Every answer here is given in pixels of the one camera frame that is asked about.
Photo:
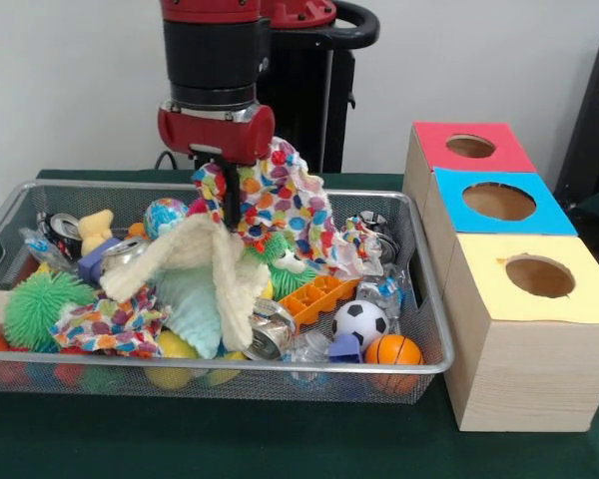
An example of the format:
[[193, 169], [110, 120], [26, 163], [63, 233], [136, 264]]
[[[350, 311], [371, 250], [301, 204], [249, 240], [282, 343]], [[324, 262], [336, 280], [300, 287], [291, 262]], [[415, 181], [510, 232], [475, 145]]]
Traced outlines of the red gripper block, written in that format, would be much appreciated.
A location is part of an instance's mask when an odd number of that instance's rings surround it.
[[[251, 166], [266, 156], [275, 131], [273, 110], [258, 102], [233, 111], [192, 110], [165, 101], [158, 110], [163, 143], [182, 154], [213, 154]], [[234, 230], [241, 219], [240, 176], [236, 165], [223, 165], [226, 181], [224, 222]]]

